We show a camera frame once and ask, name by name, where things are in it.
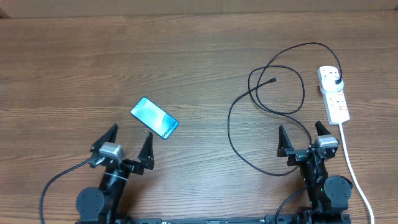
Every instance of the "black cable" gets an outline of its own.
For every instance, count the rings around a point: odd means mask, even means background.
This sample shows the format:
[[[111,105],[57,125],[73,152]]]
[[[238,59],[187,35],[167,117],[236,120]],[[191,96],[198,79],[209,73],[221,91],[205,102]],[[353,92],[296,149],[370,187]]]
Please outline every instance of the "black cable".
[[[43,192],[42,192],[42,196],[40,197],[40,203],[39,203],[39,213],[40,213],[40,222],[41,224],[44,224],[44,216],[43,216],[43,201],[44,201],[44,195],[47,191],[47,189],[50,187],[50,184],[52,184],[52,182],[54,182],[55,180],[57,180],[60,176],[62,176],[63,174],[67,174],[72,170],[75,170],[83,165],[85,165],[89,160],[91,159],[88,158],[87,160],[85,160],[84,162],[82,162],[81,164],[77,164],[72,168],[69,168],[61,173],[59,173],[58,175],[56,175],[55,177],[53,177],[44,187]]]
[[[279,215],[279,212],[282,210],[282,208],[285,206],[285,204],[286,204],[290,199],[292,199],[292,198],[296,197],[297,195],[303,193],[306,189],[307,189],[307,188],[298,190],[296,193],[292,194],[292,195],[289,196],[284,202],[282,202],[282,204],[279,206],[279,208],[278,208],[278,210],[276,211],[276,214],[275,214],[275,218],[274,218],[275,224],[278,224],[278,215]]]
[[[337,64],[338,64],[338,66],[339,66],[339,69],[340,69],[340,78],[336,81],[336,84],[339,84],[339,83],[341,82],[341,79],[343,78],[343,70],[341,69],[341,64],[340,64],[340,61],[338,60],[338,57],[336,56],[336,54],[334,53],[334,51],[332,51],[331,48],[329,48],[329,47],[326,46],[325,44],[321,44],[321,43],[317,43],[317,42],[309,42],[309,43],[304,43],[304,44],[298,44],[298,45],[295,45],[295,46],[293,46],[293,47],[289,47],[289,48],[287,48],[287,49],[285,49],[285,50],[279,52],[277,55],[275,55],[275,56],[268,62],[268,64],[267,64],[266,66],[254,69],[254,70],[249,74],[249,77],[248,77],[248,91],[245,92],[244,94],[242,94],[241,96],[239,96],[239,97],[232,103],[232,105],[231,105],[231,107],[230,107],[230,109],[229,109],[229,113],[228,113],[228,139],[229,139],[229,143],[231,144],[231,147],[232,147],[233,151],[234,151],[234,152],[236,153],[236,155],[238,155],[244,162],[246,162],[246,163],[249,164],[251,167],[255,168],[256,170],[258,170],[258,171],[260,171],[260,172],[262,172],[262,173],[264,173],[264,174],[273,175],[273,176],[283,176],[283,175],[290,174],[290,173],[293,172],[295,169],[297,169],[297,167],[295,167],[295,168],[292,169],[291,171],[286,172],[286,173],[284,173],[284,174],[273,174],[273,173],[270,173],[270,172],[266,172],[266,171],[264,171],[264,170],[261,170],[261,169],[257,168],[256,166],[254,166],[253,164],[251,164],[249,161],[245,160],[245,158],[243,158],[243,157],[236,151],[235,147],[233,146],[233,143],[232,143],[232,140],[231,140],[231,136],[230,136],[230,133],[229,133],[229,120],[230,120],[230,117],[231,117],[232,108],[233,108],[233,106],[234,106],[240,99],[242,99],[242,98],[245,97],[246,95],[250,95],[250,98],[252,99],[252,101],[254,102],[254,104],[256,104],[256,106],[258,106],[258,107],[259,107],[260,109],[262,109],[263,111],[266,111],[266,112],[269,112],[269,113],[272,113],[272,114],[277,114],[277,115],[280,115],[280,116],[284,116],[284,117],[286,117],[286,118],[289,118],[289,119],[295,121],[298,125],[300,125],[300,126],[303,128],[303,130],[305,131],[305,133],[307,134],[308,140],[309,140],[309,142],[310,142],[310,144],[311,144],[312,138],[311,138],[311,135],[310,135],[310,133],[308,132],[307,128],[306,128],[300,121],[297,121],[296,119],[294,119],[293,117],[291,117],[291,116],[288,115],[288,114],[293,114],[293,113],[298,112],[298,111],[301,109],[301,107],[303,106],[303,104],[304,104],[304,99],[305,99],[305,88],[304,88],[303,78],[301,77],[301,75],[299,74],[299,72],[296,71],[296,70],[294,70],[293,68],[290,68],[290,67],[284,66],[284,65],[270,65],[270,64],[271,64],[281,53],[283,53],[283,52],[286,52],[286,51],[288,51],[288,50],[290,50],[290,49],[293,49],[293,48],[296,48],[296,47],[300,47],[300,46],[303,46],[303,45],[312,45],[312,44],[313,44],[313,45],[321,45],[321,46],[327,48],[327,49],[333,54],[333,56],[335,57],[335,59],[336,59],[336,61],[337,61]],[[272,83],[272,82],[275,82],[276,80],[278,80],[277,78],[272,78],[272,79],[270,79],[269,81],[267,81],[267,82],[265,82],[265,83],[262,83],[262,84],[260,85],[261,77],[263,76],[263,74],[265,73],[265,71],[266,71],[267,68],[286,68],[286,69],[289,69],[289,70],[293,71],[294,73],[296,73],[296,75],[299,77],[299,79],[300,79],[300,81],[301,81],[302,89],[303,89],[303,97],[302,97],[300,106],[299,106],[296,110],[289,111],[289,112],[275,111],[275,110],[272,110],[272,109],[268,108],[266,105],[264,105],[264,104],[262,103],[262,101],[260,100],[260,97],[259,97],[259,95],[258,95],[258,89],[259,89],[260,87],[262,87],[263,85],[267,84],[267,83]],[[255,88],[250,88],[250,78],[251,78],[251,75],[252,75],[255,71],[258,71],[258,70],[261,70],[261,69],[262,69],[262,72],[261,72],[260,77],[259,77],[259,79],[258,79],[258,81],[257,81],[256,87],[255,87]],[[256,98],[257,98],[257,100],[258,100],[259,103],[257,103],[257,101],[254,99],[254,97],[253,97],[253,95],[252,95],[252,93],[251,93],[251,92],[254,91],[254,90],[256,91]]]

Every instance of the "coiled black cable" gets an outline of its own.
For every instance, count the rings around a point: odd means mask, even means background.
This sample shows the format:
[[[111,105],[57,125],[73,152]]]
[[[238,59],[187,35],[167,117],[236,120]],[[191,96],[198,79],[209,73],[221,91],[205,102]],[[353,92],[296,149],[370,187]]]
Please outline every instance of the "coiled black cable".
[[[250,98],[252,99],[253,103],[256,104],[256,106],[258,106],[258,108],[262,109],[263,111],[266,111],[266,112],[272,113],[272,114],[281,115],[281,116],[284,116],[284,117],[286,117],[286,118],[289,118],[289,119],[295,121],[298,125],[300,125],[300,126],[303,128],[303,130],[305,131],[305,133],[306,133],[307,136],[308,136],[308,140],[309,140],[309,142],[310,142],[309,144],[311,144],[312,138],[311,138],[311,135],[310,135],[310,133],[308,132],[307,128],[306,128],[300,121],[297,121],[295,118],[293,118],[293,117],[291,117],[291,116],[288,115],[288,114],[293,114],[293,113],[298,112],[298,111],[301,109],[301,107],[303,106],[303,104],[304,104],[304,99],[305,99],[305,87],[304,87],[303,78],[301,77],[301,75],[299,74],[299,72],[296,71],[296,70],[294,70],[293,68],[290,68],[290,67],[284,66],[284,65],[271,65],[271,63],[272,63],[280,54],[282,54],[282,53],[284,53],[284,52],[286,52],[286,51],[288,51],[288,50],[290,50],[290,49],[293,49],[293,48],[296,48],[296,47],[300,47],[300,46],[303,46],[303,45],[321,45],[321,46],[327,48],[327,49],[333,54],[333,56],[335,57],[335,59],[336,59],[336,61],[337,61],[337,64],[338,64],[338,66],[339,66],[339,69],[340,69],[340,78],[336,81],[336,84],[339,84],[339,83],[341,82],[341,79],[343,78],[343,71],[342,71],[342,69],[341,69],[341,64],[340,64],[340,61],[338,60],[338,57],[336,56],[336,54],[334,53],[334,51],[332,51],[331,48],[329,48],[329,47],[326,46],[325,44],[321,44],[321,43],[317,43],[317,42],[309,42],[309,43],[304,43],[304,44],[298,44],[298,45],[295,45],[295,46],[293,46],[293,47],[289,47],[289,48],[287,48],[287,49],[285,49],[285,50],[283,50],[283,51],[277,53],[277,54],[268,62],[268,64],[267,64],[266,66],[264,66],[264,67],[259,67],[259,68],[254,69],[254,70],[249,74],[249,77],[248,77],[248,91],[245,92],[245,93],[243,93],[241,96],[239,96],[239,97],[232,103],[232,105],[231,105],[231,107],[230,107],[230,109],[229,109],[229,113],[228,113],[228,122],[227,122],[227,127],[228,127],[228,139],[229,139],[229,143],[230,143],[230,145],[231,145],[233,151],[234,151],[234,152],[236,153],[236,155],[238,155],[245,163],[249,164],[251,167],[255,168],[256,170],[258,170],[258,171],[260,171],[260,172],[262,172],[263,174],[267,174],[267,175],[271,175],[271,176],[277,176],[277,177],[279,177],[279,176],[284,176],[284,175],[287,175],[287,174],[292,173],[295,169],[297,169],[297,167],[295,167],[295,168],[292,169],[291,171],[286,172],[286,173],[284,173],[284,174],[273,174],[273,173],[270,173],[270,172],[266,172],[266,171],[264,171],[264,170],[262,170],[262,169],[256,167],[255,165],[251,164],[249,161],[245,160],[245,158],[244,158],[243,156],[241,156],[241,155],[237,152],[237,150],[235,149],[235,147],[233,146],[233,143],[232,143],[232,140],[231,140],[231,135],[230,135],[230,133],[229,133],[229,132],[230,132],[230,130],[229,130],[229,121],[230,121],[230,117],[231,117],[232,108],[233,108],[233,106],[234,106],[240,99],[242,99],[242,98],[245,97],[246,95],[249,95]],[[302,89],[303,89],[303,97],[302,97],[300,106],[299,106],[296,110],[289,111],[289,112],[275,111],[275,110],[272,110],[272,109],[268,108],[268,107],[267,107],[266,105],[264,105],[264,103],[260,100],[260,97],[259,97],[259,95],[258,95],[258,89],[259,89],[260,87],[264,86],[265,84],[272,83],[272,82],[276,82],[276,81],[278,80],[277,78],[271,78],[269,81],[260,84],[261,78],[262,78],[263,74],[265,73],[265,71],[267,70],[267,68],[286,68],[286,69],[289,69],[289,70],[293,71],[294,73],[296,73],[296,75],[299,77],[299,79],[300,79],[300,81],[301,81]],[[259,77],[259,79],[258,79],[258,81],[257,81],[257,85],[256,85],[256,87],[251,88],[251,86],[250,86],[250,78],[251,78],[251,75],[252,75],[254,72],[258,71],[258,70],[262,70],[262,72],[261,72],[260,77]],[[253,95],[252,95],[252,93],[251,93],[251,92],[254,91],[254,90],[256,91],[256,98],[257,98],[257,101],[258,101],[258,102],[254,99],[254,97],[253,97]]]

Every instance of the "power strip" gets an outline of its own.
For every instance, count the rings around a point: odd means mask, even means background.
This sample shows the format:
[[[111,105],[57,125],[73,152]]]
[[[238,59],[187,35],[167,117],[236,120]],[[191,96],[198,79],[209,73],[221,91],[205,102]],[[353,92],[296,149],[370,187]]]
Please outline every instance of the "power strip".
[[[356,188],[359,194],[362,196],[368,210],[371,219],[371,224],[374,224],[374,216],[371,205],[369,204],[365,194],[361,190],[361,187],[356,180],[354,170],[351,166],[348,157],[348,151],[346,146],[346,139],[343,132],[343,123],[349,120],[348,108],[346,98],[343,93],[343,86],[336,85],[335,80],[339,77],[337,68],[332,66],[322,66],[318,69],[319,88],[323,95],[323,101],[325,102],[326,115],[328,116],[329,124],[338,124],[341,133],[341,142],[343,143],[344,155],[346,158],[347,166]]]

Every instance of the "phone screen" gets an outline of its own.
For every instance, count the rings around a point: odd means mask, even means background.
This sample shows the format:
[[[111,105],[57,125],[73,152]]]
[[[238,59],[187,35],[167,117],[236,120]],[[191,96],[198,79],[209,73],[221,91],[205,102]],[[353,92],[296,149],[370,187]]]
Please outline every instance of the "phone screen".
[[[178,126],[178,121],[143,97],[131,110],[131,114],[151,128],[163,139],[167,139]]]

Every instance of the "wooden surface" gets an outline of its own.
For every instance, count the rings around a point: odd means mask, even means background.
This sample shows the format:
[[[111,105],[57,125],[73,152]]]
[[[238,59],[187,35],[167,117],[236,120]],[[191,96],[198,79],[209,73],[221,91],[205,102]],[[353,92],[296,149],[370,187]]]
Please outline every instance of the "wooden surface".
[[[11,18],[393,10],[398,0],[0,0]]]
[[[376,223],[398,216],[398,13],[323,12],[208,16],[139,16],[0,20],[0,223],[39,223],[39,196],[48,180],[90,156],[112,124],[117,143],[136,158],[148,129],[130,115],[143,96],[180,121],[164,141],[154,138],[155,168],[132,175],[122,210],[134,217],[261,217],[303,186],[300,172],[269,177],[240,160],[229,145],[231,103],[247,90],[249,72],[277,52],[317,41],[341,60],[351,120],[345,133],[351,162]],[[317,69],[336,65],[323,47],[281,55],[304,79],[305,103],[293,117],[316,136],[327,124]],[[259,94],[276,110],[299,105],[297,76],[269,70],[279,81]],[[296,124],[263,113],[248,97],[231,117],[238,151],[270,172],[289,170],[276,156],[283,124],[296,148],[308,139]],[[337,126],[327,125],[336,136]],[[349,179],[343,150],[328,161],[330,175]],[[78,220],[75,199],[97,186],[103,168],[58,179],[45,198],[47,223]],[[306,195],[283,213],[308,205]],[[358,191],[348,213],[368,223]]]

